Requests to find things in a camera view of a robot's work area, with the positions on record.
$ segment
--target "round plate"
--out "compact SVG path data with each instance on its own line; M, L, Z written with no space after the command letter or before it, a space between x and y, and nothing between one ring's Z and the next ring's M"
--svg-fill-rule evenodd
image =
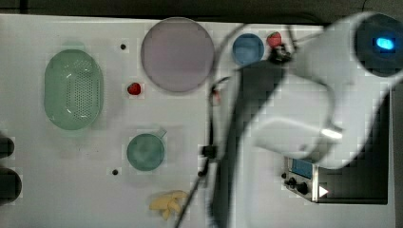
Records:
M210 74L214 45L198 23L181 17L154 26L142 45L142 64L150 80L171 92L199 87Z

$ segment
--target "white table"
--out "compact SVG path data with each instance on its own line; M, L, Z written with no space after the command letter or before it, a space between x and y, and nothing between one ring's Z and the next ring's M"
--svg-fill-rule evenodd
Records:
M206 138L207 85L185 96L155 87L145 76L140 49L158 21L54 16L0 15L0 132L15 141L15 152L0 164L23 180L23 193L0 207L0 227L171 227L148 210L161 192L189 191L196 178ZM201 23L218 46L237 24ZM264 39L280 25L250 25ZM321 30L297 27L296 37ZM216 77L237 66L230 47L224 50ZM105 79L104 109L86 131L69 134L47 118L44 73L52 56L67 48L84 49L100 65ZM128 97L132 82L144 84L140 98ZM167 130L167 153L151 173L130 166L125 149L140 132L161 125ZM257 167L267 181L256 193L251 217L256 227L393 227L393 182L390 203L380 205L312 205L281 187L282 158L262 153ZM119 175L111 175L118 169ZM183 227L204 227L202 195L192 204Z

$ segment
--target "teal cup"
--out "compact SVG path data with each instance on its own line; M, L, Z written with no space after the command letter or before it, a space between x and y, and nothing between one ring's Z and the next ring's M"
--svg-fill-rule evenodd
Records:
M153 133L143 133L131 140L127 147L127 159L140 171L151 171L163 162L165 144L163 136L166 130L161 128Z

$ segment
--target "green oval basket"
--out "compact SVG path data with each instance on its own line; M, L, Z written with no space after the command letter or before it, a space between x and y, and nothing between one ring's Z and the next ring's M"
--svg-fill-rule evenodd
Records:
M104 102L104 79L95 60L78 49L56 54L45 72L45 111L65 130L95 121Z

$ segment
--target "blue light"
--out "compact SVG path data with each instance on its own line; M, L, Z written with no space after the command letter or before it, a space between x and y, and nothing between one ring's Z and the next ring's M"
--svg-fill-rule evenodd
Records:
M386 39L386 38L377 38L376 39L376 44L380 47L380 48L384 48L384 49L393 49L394 48L394 43L392 40L390 39Z

